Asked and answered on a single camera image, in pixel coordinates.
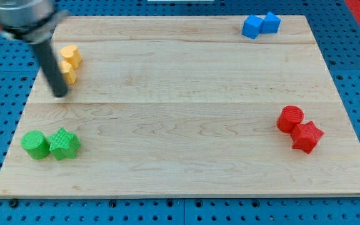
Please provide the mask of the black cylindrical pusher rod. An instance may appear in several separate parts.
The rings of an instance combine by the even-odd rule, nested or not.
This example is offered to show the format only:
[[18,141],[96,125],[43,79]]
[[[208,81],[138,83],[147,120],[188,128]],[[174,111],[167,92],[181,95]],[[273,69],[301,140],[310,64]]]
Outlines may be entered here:
[[68,85],[61,74],[49,39],[32,44],[32,50],[39,62],[54,97],[62,98],[68,93]]

